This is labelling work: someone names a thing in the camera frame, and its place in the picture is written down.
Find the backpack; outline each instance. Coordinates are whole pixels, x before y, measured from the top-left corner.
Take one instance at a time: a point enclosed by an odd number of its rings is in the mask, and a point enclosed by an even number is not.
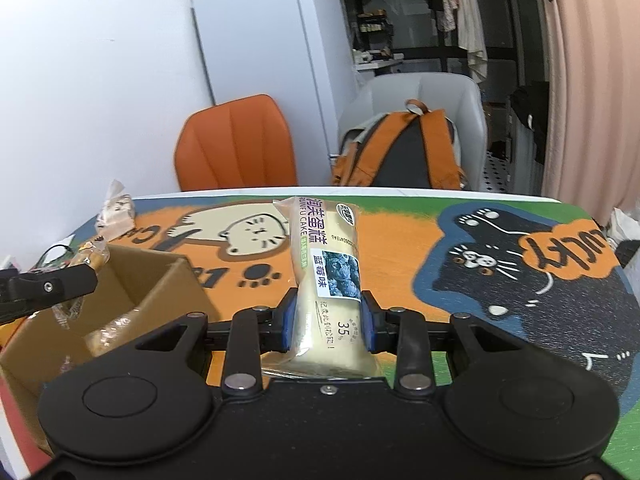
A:
[[[355,138],[347,133],[332,169],[333,186],[464,187],[454,155],[455,126],[445,111],[429,110],[415,99],[405,106],[406,112],[367,121]]]

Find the white wall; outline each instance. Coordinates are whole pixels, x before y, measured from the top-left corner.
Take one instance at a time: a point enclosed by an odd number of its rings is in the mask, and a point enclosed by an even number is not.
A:
[[[178,190],[177,136],[209,105],[190,0],[0,0],[0,260],[31,265],[113,178]]]

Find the blueberry image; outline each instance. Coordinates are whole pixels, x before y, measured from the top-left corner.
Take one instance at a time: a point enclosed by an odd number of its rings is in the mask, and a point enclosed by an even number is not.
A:
[[[340,291],[340,289],[338,288],[337,285],[332,285],[331,283],[329,284],[329,294],[331,294],[332,296],[342,296],[342,293]]]
[[[360,273],[357,270],[351,269],[351,281],[355,286],[360,288]]]
[[[334,260],[337,260],[336,256],[338,256],[337,253],[330,253],[328,251],[322,251],[322,256],[324,256],[324,260],[329,263],[332,262]]]
[[[324,266],[326,268],[326,276],[330,280],[335,280],[337,277],[336,274],[339,266],[338,262],[334,262],[333,260],[328,260],[327,258],[325,258]]]
[[[358,272],[358,261],[353,257],[349,256],[349,266],[351,267],[351,272]]]
[[[360,290],[353,284],[351,280],[341,280],[338,282],[338,288],[341,293],[348,298],[359,298]]]
[[[336,262],[335,279],[351,280],[351,267],[347,263]]]

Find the cardboard box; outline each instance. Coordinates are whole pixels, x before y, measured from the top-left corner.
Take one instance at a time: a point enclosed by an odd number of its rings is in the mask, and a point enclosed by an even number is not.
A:
[[[219,318],[191,264],[180,254],[109,245],[110,259],[98,274],[98,286],[84,298],[76,320],[62,328],[51,309],[25,320],[0,353],[0,373],[11,390],[36,444],[51,454],[38,423],[38,398],[65,367],[92,359],[84,337],[137,308],[113,347],[122,345],[188,312]]]

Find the blueberry cake package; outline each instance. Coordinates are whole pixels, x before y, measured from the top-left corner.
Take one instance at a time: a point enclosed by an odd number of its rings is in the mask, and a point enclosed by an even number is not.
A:
[[[298,300],[290,349],[286,354],[266,354],[264,373],[329,378],[379,375],[360,324],[358,209],[297,196],[274,205],[289,219]]]

